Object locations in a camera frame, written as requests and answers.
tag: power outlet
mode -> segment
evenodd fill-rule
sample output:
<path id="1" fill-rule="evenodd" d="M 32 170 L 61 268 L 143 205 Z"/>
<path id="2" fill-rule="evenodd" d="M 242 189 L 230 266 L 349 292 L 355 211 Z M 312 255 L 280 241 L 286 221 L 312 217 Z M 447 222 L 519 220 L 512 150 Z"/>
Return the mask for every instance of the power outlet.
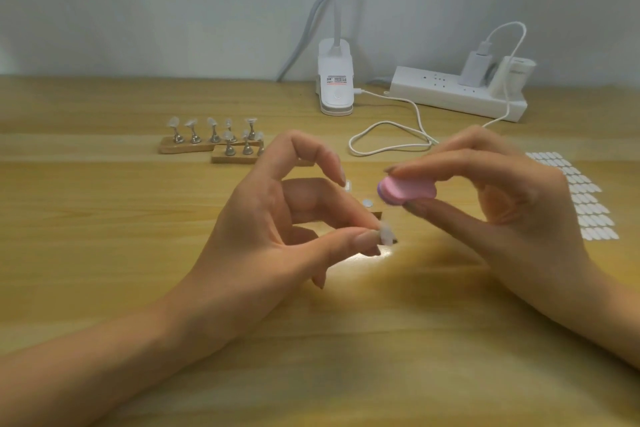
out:
<path id="1" fill-rule="evenodd" d="M 498 118 L 506 113 L 506 102 L 493 98 L 486 86 L 460 85 L 459 78 L 458 75 L 398 66 L 387 96 L 482 117 Z M 505 120 L 517 122 L 527 109 L 527 102 L 521 92 L 509 95 L 509 102 L 511 110 Z"/>

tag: table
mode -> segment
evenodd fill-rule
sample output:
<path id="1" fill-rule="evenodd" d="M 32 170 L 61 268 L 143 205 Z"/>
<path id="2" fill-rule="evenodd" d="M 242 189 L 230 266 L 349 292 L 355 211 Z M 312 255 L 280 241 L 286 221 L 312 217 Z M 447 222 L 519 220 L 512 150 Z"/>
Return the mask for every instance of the table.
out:
<path id="1" fill-rule="evenodd" d="M 640 287 L 640 92 L 530 89 L 519 124 L 494 130 L 558 151 L 604 192 L 619 241 L 594 259 Z M 102 426 L 540 426 L 640 422 L 640 375 L 541 317 L 470 250 L 376 196 L 381 170 L 412 153 L 350 156 L 348 138 L 382 119 L 415 126 L 408 105 L 358 96 L 353 115 L 319 111 L 313 83 L 0 78 L 0 353 L 160 296 L 195 261 L 248 166 L 206 153 L 158 155 L 171 115 L 258 117 L 266 140 L 297 128 L 344 160 L 399 244 L 332 268 L 213 357 L 117 409 Z M 486 119 L 421 107 L 442 139 Z M 372 149 L 411 139 L 379 128 Z M 316 176 L 317 167 L 295 169 Z M 463 180 L 440 196 L 480 216 Z"/>

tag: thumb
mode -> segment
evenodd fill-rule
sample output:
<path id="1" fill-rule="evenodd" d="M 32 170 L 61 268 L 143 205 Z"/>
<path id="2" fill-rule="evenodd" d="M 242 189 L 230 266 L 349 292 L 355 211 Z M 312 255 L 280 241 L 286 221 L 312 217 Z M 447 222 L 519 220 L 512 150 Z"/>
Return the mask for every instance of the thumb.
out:
<path id="1" fill-rule="evenodd" d="M 292 248 L 296 249 L 296 254 L 300 257 L 297 262 L 303 268 L 301 272 L 308 278 L 356 253 L 369 252 L 376 245 L 380 245 L 380 231 L 350 227 L 333 230 Z"/>
<path id="2" fill-rule="evenodd" d="M 487 233 L 489 225 L 482 220 L 469 216 L 455 206 L 439 199 L 414 199 L 404 204 L 409 213 L 429 221 L 435 227 L 447 232 L 476 252 L 481 253 L 489 245 L 491 236 Z"/>

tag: pink sponge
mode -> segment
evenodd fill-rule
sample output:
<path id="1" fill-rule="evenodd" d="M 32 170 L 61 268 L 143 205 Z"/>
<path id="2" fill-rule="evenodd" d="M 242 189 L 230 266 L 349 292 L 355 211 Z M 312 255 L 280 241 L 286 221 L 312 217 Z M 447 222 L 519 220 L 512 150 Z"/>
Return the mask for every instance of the pink sponge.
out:
<path id="1" fill-rule="evenodd" d="M 428 179 L 396 179 L 385 177 L 378 183 L 378 195 L 386 204 L 400 206 L 421 197 L 436 197 L 436 185 Z"/>

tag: wall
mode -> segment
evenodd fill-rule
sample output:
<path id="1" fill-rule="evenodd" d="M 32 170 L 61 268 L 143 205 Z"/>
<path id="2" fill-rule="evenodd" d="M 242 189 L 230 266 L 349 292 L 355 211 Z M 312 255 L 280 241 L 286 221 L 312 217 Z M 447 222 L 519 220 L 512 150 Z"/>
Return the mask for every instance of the wall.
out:
<path id="1" fill-rule="evenodd" d="M 0 73 L 273 78 L 314 0 L 0 0 Z M 460 72 L 492 27 L 529 27 L 534 82 L 640 86 L 640 0 L 344 0 L 357 80 L 398 64 Z M 288 74 L 313 79 L 332 6 Z M 499 36 L 496 53 L 516 42 Z"/>

